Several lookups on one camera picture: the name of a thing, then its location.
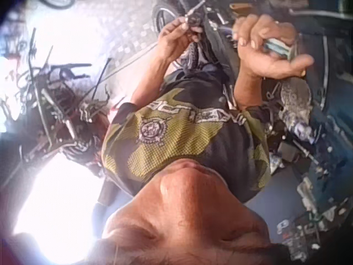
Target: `fingers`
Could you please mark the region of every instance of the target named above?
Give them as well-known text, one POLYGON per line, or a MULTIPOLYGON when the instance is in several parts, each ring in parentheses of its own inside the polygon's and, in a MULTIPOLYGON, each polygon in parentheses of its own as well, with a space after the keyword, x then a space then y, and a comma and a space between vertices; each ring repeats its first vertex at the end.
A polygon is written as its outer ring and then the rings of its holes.
POLYGON ((250 38, 251 38, 251 47, 257 50, 263 44, 263 38, 259 32, 263 29, 269 27, 269 25, 276 25, 274 19, 269 15, 262 15, 254 27, 251 29, 250 38))
POLYGON ((238 18, 233 26, 233 38, 234 40, 238 40, 238 33, 239 33, 239 29, 241 28, 243 22, 246 20, 246 17, 241 17, 238 18))
POLYGON ((189 25, 185 22, 185 18, 181 17, 164 26, 160 36, 166 36, 169 40, 176 40, 187 34, 190 36, 188 36, 189 39, 198 42, 200 41, 200 37, 197 34, 202 32, 203 28, 198 26, 190 28, 189 25))
POLYGON ((261 39, 275 38, 287 45, 292 45, 295 42, 297 31, 290 23, 270 23, 259 29, 256 34, 261 39))
POLYGON ((165 25, 161 31, 161 36, 168 35, 172 31, 174 31, 177 27, 182 25, 185 22, 184 17, 176 18, 172 22, 168 23, 165 25))
POLYGON ((269 15, 260 18, 250 14, 246 18, 237 19, 233 26, 233 37, 241 46, 250 42, 254 49, 262 46, 264 39, 275 38, 287 45, 295 42, 297 32, 290 23, 278 23, 269 15))
POLYGON ((297 56, 293 61, 277 60, 271 67, 275 69, 277 78, 282 79, 290 76, 303 77, 306 68, 314 63, 314 58, 304 54, 297 56))
POLYGON ((238 34, 238 41, 241 46, 246 46, 250 42, 250 33, 254 25, 258 22, 259 17, 257 15, 250 14, 242 22, 238 34))

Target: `green and black shirt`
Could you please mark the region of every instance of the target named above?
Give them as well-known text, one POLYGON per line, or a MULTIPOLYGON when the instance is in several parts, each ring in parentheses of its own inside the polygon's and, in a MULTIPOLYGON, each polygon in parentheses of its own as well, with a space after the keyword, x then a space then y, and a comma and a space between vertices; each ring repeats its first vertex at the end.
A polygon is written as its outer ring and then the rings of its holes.
POLYGON ((111 180, 136 195, 171 162, 191 158, 217 171, 242 202, 270 179, 259 107, 229 109, 222 83, 207 72, 163 85, 164 94, 137 110, 123 104, 103 144, 111 180))

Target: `camouflage t-shirt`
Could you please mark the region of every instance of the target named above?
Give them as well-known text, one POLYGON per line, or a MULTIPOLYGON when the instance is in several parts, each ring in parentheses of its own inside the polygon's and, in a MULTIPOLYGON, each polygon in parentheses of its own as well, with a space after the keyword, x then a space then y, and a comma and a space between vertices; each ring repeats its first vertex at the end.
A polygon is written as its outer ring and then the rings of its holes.
POLYGON ((255 196, 270 179, 261 109, 230 109, 222 84, 207 73, 163 90, 140 110, 120 107, 103 144, 111 180, 136 195, 165 166, 191 158, 217 171, 240 201, 255 196))

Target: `lips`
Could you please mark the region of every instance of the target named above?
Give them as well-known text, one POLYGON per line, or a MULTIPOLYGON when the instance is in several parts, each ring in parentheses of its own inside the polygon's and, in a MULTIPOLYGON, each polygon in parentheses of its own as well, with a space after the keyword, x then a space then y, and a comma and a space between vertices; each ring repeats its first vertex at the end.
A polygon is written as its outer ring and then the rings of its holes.
POLYGON ((217 177, 218 179, 220 179, 222 181, 222 183, 228 187, 228 184, 226 183, 226 181, 222 178, 222 176, 215 170, 205 167, 203 165, 201 165, 200 163, 198 163, 195 160, 192 159, 188 159, 188 158, 182 158, 179 160, 174 161, 173 163, 167 165, 164 170, 162 171, 168 171, 169 173, 171 172, 175 172, 178 171, 180 169, 183 168, 193 168, 199 172, 201 172, 202 174, 206 174, 208 176, 211 177, 217 177))

